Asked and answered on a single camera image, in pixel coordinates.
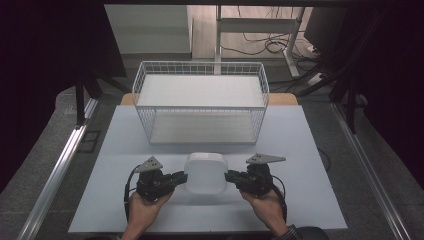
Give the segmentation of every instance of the white wire rack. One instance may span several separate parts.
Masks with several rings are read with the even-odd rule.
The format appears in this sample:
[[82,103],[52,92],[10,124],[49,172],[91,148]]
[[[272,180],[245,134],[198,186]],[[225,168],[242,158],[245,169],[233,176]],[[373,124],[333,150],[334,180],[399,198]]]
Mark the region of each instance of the white wire rack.
[[261,63],[142,62],[133,97],[152,144],[256,143],[269,88]]

